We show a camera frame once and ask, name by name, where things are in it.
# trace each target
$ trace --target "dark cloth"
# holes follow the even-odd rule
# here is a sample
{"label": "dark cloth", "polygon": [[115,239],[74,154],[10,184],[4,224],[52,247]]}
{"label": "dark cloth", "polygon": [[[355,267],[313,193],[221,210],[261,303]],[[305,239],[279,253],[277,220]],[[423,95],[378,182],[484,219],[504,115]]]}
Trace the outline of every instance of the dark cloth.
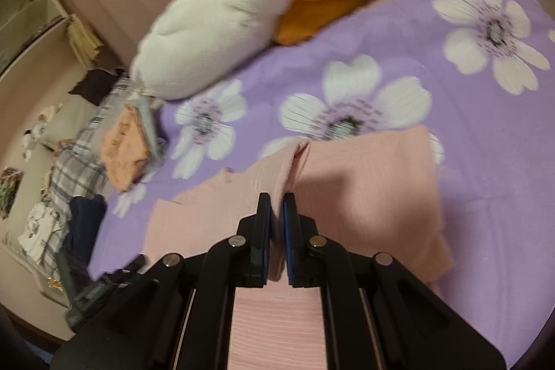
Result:
{"label": "dark cloth", "polygon": [[106,201],[101,195],[96,195],[93,199],[75,196],[69,201],[69,209],[69,232],[62,243],[62,250],[88,264],[96,235],[106,214]]}
{"label": "dark cloth", "polygon": [[87,71],[87,75],[69,92],[70,95],[79,95],[94,105],[100,105],[102,99],[110,94],[113,85],[123,74],[123,70],[116,70],[117,75],[107,71],[95,69]]}

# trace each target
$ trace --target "striped pink fabric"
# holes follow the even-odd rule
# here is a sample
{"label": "striped pink fabric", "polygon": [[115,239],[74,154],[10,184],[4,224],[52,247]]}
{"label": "striped pink fabric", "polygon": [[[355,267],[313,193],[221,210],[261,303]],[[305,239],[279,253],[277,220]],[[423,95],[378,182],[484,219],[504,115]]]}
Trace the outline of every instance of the striped pink fabric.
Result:
{"label": "striped pink fabric", "polygon": [[452,260],[441,233],[428,137],[418,126],[340,141],[299,141],[243,173],[223,171],[173,202],[157,202],[143,253],[155,262],[169,252],[185,257],[205,252],[256,211],[260,192],[270,193],[275,214],[270,275],[276,282],[237,289],[229,368],[325,368],[319,290],[293,289],[282,275],[283,194],[293,190],[299,212],[349,251],[389,252],[431,283]]}

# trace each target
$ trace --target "pink garment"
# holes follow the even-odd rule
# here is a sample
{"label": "pink garment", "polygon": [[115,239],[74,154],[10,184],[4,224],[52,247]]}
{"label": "pink garment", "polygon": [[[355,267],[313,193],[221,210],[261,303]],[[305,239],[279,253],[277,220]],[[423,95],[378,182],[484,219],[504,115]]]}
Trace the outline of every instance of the pink garment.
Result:
{"label": "pink garment", "polygon": [[[169,252],[206,252],[233,235],[239,220],[270,193],[275,218],[270,275],[282,272],[279,209],[293,190],[301,214],[349,251],[394,255],[425,283],[452,264],[442,236],[429,134],[418,126],[346,140],[299,141],[243,173],[223,171],[177,196],[159,200],[143,253],[156,262]],[[287,278],[260,289],[237,289],[228,367],[324,369],[325,338],[319,289],[293,289]]]}

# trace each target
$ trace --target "flower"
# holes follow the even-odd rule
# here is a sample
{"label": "flower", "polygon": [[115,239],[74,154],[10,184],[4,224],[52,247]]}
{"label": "flower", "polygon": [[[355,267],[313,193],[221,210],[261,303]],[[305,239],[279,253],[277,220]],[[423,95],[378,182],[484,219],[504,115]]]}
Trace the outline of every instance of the flower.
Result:
{"label": "flower", "polygon": [[[426,118],[432,96],[422,88],[418,77],[393,80],[373,96],[380,80],[381,70],[370,56],[360,55],[351,65],[332,62],[322,80],[325,102],[309,94],[291,95],[279,108],[279,121],[285,129],[302,138],[336,140],[373,131],[402,129]],[[443,154],[441,142],[433,137]],[[271,155],[297,138],[270,140],[259,157]]]}
{"label": "flower", "polygon": [[154,171],[146,173],[143,178],[137,182],[134,187],[128,192],[122,193],[118,196],[118,202],[116,207],[112,211],[113,214],[117,215],[119,218],[123,218],[129,212],[132,205],[137,204],[142,201],[146,196],[147,186],[146,183],[150,182],[154,175],[157,173],[158,168]]}
{"label": "flower", "polygon": [[181,158],[173,177],[189,179],[198,170],[204,155],[212,160],[226,157],[235,146],[235,130],[227,123],[246,114],[242,82],[217,84],[205,94],[185,101],[176,112],[176,123],[183,126],[171,158]]}
{"label": "flower", "polygon": [[450,32],[443,45],[443,54],[459,72],[476,74],[491,58],[493,77],[510,94],[538,89],[527,62],[542,70],[550,64],[518,39],[530,37],[531,24],[517,2],[507,1],[504,8],[503,0],[434,0],[432,5],[446,21],[464,26]]}

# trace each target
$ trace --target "bed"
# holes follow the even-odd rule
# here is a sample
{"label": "bed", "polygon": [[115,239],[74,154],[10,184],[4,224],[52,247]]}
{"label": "bed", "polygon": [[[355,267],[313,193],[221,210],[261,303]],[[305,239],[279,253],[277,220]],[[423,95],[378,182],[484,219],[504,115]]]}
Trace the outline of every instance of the bed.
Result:
{"label": "bed", "polygon": [[456,260],[442,295],[512,366],[555,304],[554,64],[555,21],[537,0],[392,0],[270,49],[161,108],[167,160],[110,199],[91,276],[140,253],[157,199],[222,168],[244,170],[295,136],[422,123]]}

